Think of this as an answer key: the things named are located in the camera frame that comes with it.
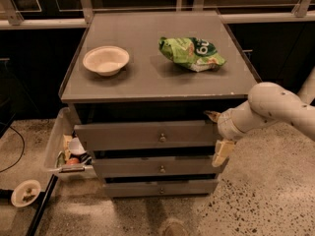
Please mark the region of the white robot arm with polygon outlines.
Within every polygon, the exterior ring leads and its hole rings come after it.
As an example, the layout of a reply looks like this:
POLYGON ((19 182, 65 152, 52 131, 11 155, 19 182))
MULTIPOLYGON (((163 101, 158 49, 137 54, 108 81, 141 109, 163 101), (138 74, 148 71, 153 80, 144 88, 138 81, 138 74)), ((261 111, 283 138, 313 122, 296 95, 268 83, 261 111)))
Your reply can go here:
POLYGON ((315 68, 298 94, 274 83, 259 83, 248 92, 245 102, 222 113, 206 110, 217 124, 221 140, 216 141, 213 167, 221 166, 233 152, 236 143, 249 131, 285 122, 315 140, 315 68))

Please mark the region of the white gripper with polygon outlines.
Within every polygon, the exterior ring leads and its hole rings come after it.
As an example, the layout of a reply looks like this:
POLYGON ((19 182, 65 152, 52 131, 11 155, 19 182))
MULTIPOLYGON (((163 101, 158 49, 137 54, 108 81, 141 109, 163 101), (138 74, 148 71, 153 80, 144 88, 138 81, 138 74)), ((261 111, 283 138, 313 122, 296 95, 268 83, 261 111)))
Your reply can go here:
POLYGON ((236 145, 234 141, 239 141, 245 136, 245 133, 235 124, 239 111, 236 108, 229 108, 223 113, 206 110, 204 114, 214 123, 218 122, 219 134, 225 139, 217 140, 215 145, 212 166, 219 167, 233 152, 236 145))

